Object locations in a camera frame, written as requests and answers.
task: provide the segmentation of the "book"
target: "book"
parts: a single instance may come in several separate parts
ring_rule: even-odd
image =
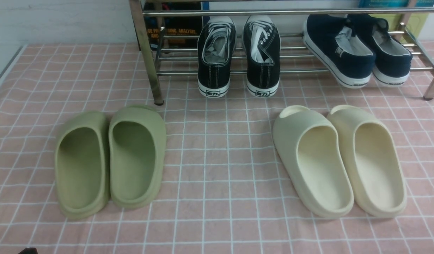
[[[408,5],[407,0],[360,0],[360,8],[400,8]],[[417,0],[416,7],[433,7],[434,0]],[[389,23],[389,30],[395,30],[400,23],[401,14],[373,14],[373,17],[386,19]],[[415,37],[418,37],[422,30],[427,13],[414,13],[407,23],[407,28]]]
[[[152,2],[145,3],[144,10],[154,10]],[[163,2],[163,10],[209,10],[209,2]],[[165,17],[166,35],[200,35],[209,17]],[[159,27],[156,17],[145,17],[146,31],[152,50],[157,49],[159,43]],[[196,48],[197,39],[175,38],[168,39],[169,48]]]

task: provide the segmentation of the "foam slide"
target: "foam slide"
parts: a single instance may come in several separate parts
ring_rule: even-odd
[[[159,193],[167,133],[162,117],[145,105],[115,113],[109,127],[111,196],[118,206],[138,208]]]
[[[69,219],[88,217],[109,200],[108,122],[90,111],[67,121],[57,135],[54,158],[60,210]]]
[[[402,169],[391,133],[364,110],[334,107],[328,120],[339,133],[339,146],[357,204],[377,217],[393,217],[407,204]]]
[[[338,133],[324,116],[289,106],[273,125],[276,150],[304,205],[321,217],[347,214],[354,202]]]

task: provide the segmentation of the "grid pattern mat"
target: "grid pattern mat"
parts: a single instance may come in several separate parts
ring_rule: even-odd
[[[434,42],[424,44],[434,56]],[[110,201],[71,222],[54,186],[57,128],[86,110],[111,117],[125,105],[153,105],[149,82],[135,44],[28,46],[0,89],[0,254],[26,246],[40,254],[433,254],[434,100],[422,100],[430,81],[418,72],[398,89],[371,79],[350,90],[328,74],[285,75],[274,97],[259,99],[234,76],[226,97],[205,99],[195,77],[162,77],[166,100],[156,108],[168,139],[156,200],[136,210]],[[303,206],[271,137],[279,112],[296,104],[323,114],[359,106],[389,127],[407,179],[400,216],[378,219],[355,204],[327,220]]]

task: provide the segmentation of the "olive green slipper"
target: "olive green slipper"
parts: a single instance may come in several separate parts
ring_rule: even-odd
[[[167,130],[155,109],[128,106],[115,113],[109,127],[110,193],[118,206],[138,208],[159,193]]]
[[[95,214],[109,200],[108,128],[98,111],[79,114],[60,128],[55,181],[60,210],[69,219]]]

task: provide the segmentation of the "shoe rack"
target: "shoe rack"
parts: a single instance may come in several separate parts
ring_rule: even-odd
[[[131,14],[134,22],[134,27],[137,35],[139,49],[143,55],[145,62],[146,72],[148,74],[151,92],[154,98],[154,104],[164,104],[162,92],[160,90],[160,76],[179,76],[179,75],[194,75],[198,74],[198,69],[194,71],[161,71],[160,63],[162,61],[196,61],[197,52],[196,48],[168,48],[165,40],[171,38],[198,38],[196,35],[166,35],[165,17],[192,17],[192,16],[250,16],[250,15],[306,15],[306,14],[357,14],[357,13],[399,13],[402,14],[402,19],[396,31],[390,31],[389,34],[393,35],[396,39],[403,38],[405,40],[404,46],[412,48],[412,54],[418,56],[424,67],[414,67],[411,71],[430,71],[433,80],[428,85],[428,88],[423,96],[424,100],[432,100],[434,98],[434,60],[428,55],[425,49],[417,38],[407,28],[407,22],[412,13],[434,13],[434,8],[415,8],[417,0],[409,0],[408,6],[405,8],[347,8],[347,9],[300,9],[300,10],[162,10],[162,2],[160,0],[146,0],[147,2],[154,3],[153,11],[143,10],[142,2],[140,0],[129,0]],[[234,0],[207,0],[214,2],[234,1]],[[196,0],[168,0],[168,2],[196,2]],[[144,17],[157,17],[157,24],[159,24],[159,46],[155,52],[151,50],[149,45],[148,33],[146,31]],[[281,34],[282,38],[285,37],[302,37],[302,32],[296,34]],[[305,46],[281,46],[281,59],[298,59],[298,58],[313,58],[312,54],[291,54],[293,51],[306,50]],[[192,53],[195,56],[168,56],[166,53]],[[244,59],[244,56],[233,56],[233,59]],[[310,68],[310,69],[282,69],[281,74],[301,74],[301,73],[317,73],[327,72],[325,68]],[[246,70],[232,70],[231,74],[246,74]]]

